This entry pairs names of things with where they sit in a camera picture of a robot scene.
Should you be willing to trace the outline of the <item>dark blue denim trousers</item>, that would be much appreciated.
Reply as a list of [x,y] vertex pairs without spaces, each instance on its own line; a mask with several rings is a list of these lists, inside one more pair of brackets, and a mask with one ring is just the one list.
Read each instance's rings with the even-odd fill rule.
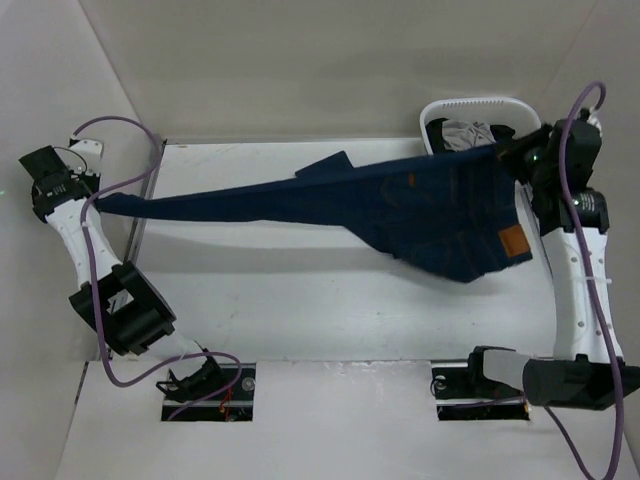
[[343,227],[378,252],[461,283],[532,258],[515,181],[491,147],[360,167],[338,152],[286,180],[156,199],[113,193],[95,205],[153,220]]

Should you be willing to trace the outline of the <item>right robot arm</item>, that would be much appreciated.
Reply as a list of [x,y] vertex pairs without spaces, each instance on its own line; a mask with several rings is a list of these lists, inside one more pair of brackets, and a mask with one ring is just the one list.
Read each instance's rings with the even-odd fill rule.
[[609,309],[607,202],[588,185],[601,146],[600,131],[588,121],[559,120],[497,148],[507,171],[531,192],[553,283],[556,335],[549,359],[476,347],[463,373],[471,393],[487,395],[503,384],[536,406],[602,411],[616,402],[614,366],[623,395],[638,389],[639,369],[626,365]]

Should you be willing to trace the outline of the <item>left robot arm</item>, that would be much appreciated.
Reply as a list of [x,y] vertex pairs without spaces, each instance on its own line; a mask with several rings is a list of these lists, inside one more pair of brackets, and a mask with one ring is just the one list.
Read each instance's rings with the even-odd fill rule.
[[117,258],[98,210],[88,201],[100,186],[95,168],[102,152],[74,145],[66,151],[78,160],[71,164],[62,152],[45,146],[19,162],[33,181],[35,215],[59,234],[74,264],[78,290],[69,298],[72,308],[108,353],[143,355],[162,347],[187,363],[186,372],[170,372],[157,384],[169,400],[216,397],[228,383],[223,369],[198,343],[177,333],[167,302],[132,262]]

